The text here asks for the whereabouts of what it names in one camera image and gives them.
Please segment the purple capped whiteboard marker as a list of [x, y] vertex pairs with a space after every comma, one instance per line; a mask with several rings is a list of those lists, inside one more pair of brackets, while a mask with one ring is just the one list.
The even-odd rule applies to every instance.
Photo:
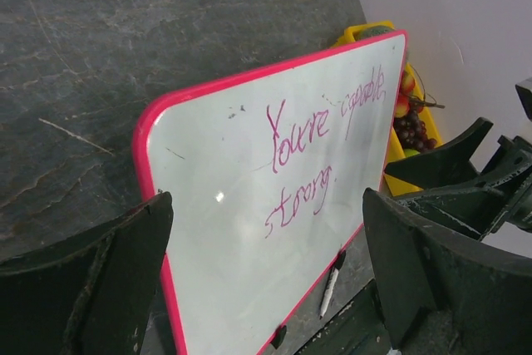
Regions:
[[323, 293], [322, 302], [319, 309], [319, 318], [322, 319], [327, 313], [329, 304], [331, 302], [333, 291], [337, 282], [337, 278], [346, 258], [346, 251], [342, 250], [338, 253], [328, 276], [326, 288]]

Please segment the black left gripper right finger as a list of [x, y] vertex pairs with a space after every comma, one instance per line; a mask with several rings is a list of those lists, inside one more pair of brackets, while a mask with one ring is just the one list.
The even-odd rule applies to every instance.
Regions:
[[531, 352], [531, 260], [366, 189], [362, 213], [384, 324], [405, 350], [443, 314], [468, 354]]

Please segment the pink framed whiteboard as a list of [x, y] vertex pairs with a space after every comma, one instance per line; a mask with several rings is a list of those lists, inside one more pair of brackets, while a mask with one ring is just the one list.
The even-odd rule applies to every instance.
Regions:
[[172, 199], [161, 282], [178, 353], [261, 353], [361, 229], [406, 44], [390, 32], [143, 111], [132, 153], [143, 198]]

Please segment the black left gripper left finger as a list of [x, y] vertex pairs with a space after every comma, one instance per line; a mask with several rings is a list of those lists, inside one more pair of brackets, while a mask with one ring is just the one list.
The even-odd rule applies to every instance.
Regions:
[[170, 193], [1, 262], [3, 354], [137, 354], [173, 221]]

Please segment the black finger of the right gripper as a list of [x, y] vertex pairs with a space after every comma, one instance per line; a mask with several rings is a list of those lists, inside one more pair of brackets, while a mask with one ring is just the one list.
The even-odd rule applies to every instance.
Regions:
[[472, 239], [505, 223], [531, 231], [531, 144], [520, 136], [499, 138], [485, 170], [464, 183], [399, 195], [410, 211]]
[[480, 173], [470, 158], [493, 123], [479, 117], [455, 139], [419, 155], [389, 163], [384, 172], [418, 187], [443, 187], [473, 180]]

